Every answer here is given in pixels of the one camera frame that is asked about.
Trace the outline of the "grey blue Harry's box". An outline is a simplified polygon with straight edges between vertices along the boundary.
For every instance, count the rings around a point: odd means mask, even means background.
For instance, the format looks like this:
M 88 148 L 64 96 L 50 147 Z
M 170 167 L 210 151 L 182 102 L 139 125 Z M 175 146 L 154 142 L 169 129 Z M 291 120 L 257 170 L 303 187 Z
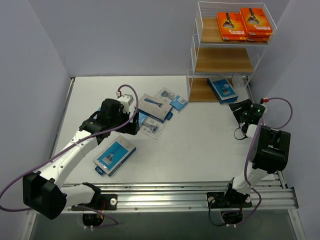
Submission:
M 111 177 L 135 153 L 137 148 L 122 135 L 117 136 L 110 145 L 94 160 L 95 171 Z

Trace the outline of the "orange Gillette box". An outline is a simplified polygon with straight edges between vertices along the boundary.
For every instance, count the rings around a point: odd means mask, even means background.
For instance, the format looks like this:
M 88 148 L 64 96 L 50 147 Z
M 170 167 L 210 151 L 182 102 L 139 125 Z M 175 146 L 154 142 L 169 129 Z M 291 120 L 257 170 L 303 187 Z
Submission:
M 270 35 L 246 35 L 246 39 L 252 42 L 268 42 L 270 40 L 270 37 Z
M 216 15 L 220 37 L 224 41 L 246 41 L 246 32 L 239 12 L 218 12 Z
M 239 13 L 247 34 L 252 36 L 273 35 L 272 26 L 262 8 L 242 7 Z

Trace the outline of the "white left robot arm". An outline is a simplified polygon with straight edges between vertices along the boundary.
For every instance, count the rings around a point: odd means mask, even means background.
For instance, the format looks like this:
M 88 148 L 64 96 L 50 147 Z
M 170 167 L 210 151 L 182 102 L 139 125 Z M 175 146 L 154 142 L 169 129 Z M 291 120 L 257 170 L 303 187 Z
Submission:
M 128 121 L 133 101 L 134 97 L 129 94 L 105 99 L 100 109 L 81 124 L 57 158 L 22 178 L 24 204 L 50 220 L 67 207 L 82 205 L 90 210 L 101 207 L 103 198 L 99 187 L 88 182 L 71 187 L 63 184 L 80 161 L 112 131 L 130 135 L 138 133 L 139 116 Z

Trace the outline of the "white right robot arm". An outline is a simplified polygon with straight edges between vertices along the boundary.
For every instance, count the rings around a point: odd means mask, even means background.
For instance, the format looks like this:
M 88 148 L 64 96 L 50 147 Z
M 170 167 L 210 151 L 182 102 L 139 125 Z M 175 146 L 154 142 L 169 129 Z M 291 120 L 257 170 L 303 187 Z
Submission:
M 259 103 L 247 99 L 231 103 L 229 108 L 236 118 L 245 139 L 251 139 L 243 172 L 232 178 L 223 192 L 206 194 L 209 209 L 250 208 L 250 193 L 265 177 L 283 171 L 289 160 L 291 133 L 280 127 L 264 124 L 263 115 L 270 98 Z

